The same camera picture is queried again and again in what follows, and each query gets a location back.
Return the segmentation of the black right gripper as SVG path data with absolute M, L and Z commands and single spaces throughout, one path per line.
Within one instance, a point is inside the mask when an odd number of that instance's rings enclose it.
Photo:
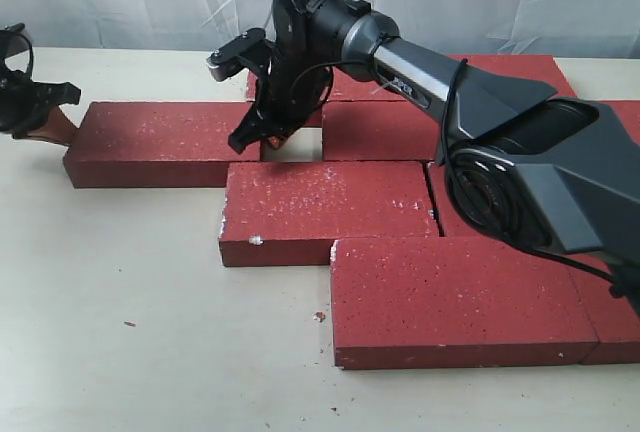
M 267 140 L 270 149 L 279 150 L 323 106 L 332 86 L 333 69 L 322 59 L 274 46 L 257 110 L 250 109 L 229 134 L 229 147 L 242 154 L 251 144 Z

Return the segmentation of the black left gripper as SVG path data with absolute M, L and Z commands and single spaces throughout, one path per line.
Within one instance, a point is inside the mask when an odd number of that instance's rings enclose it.
M 59 107 L 78 105 L 81 90 L 70 82 L 34 82 L 25 73 L 1 76 L 1 132 L 14 140 L 70 147 L 78 126 Z M 54 107 L 48 113 L 46 107 Z

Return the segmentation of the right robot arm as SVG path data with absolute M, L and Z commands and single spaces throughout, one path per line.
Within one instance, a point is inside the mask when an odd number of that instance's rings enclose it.
M 252 28 L 213 52 L 212 76 L 257 79 L 228 142 L 282 145 L 323 102 L 335 70 L 375 82 L 438 126 L 437 159 L 479 233 L 571 267 L 585 254 L 612 296 L 639 302 L 639 146 L 612 107 L 542 81 L 487 72 L 402 38 L 359 0 L 273 0 L 276 36 Z

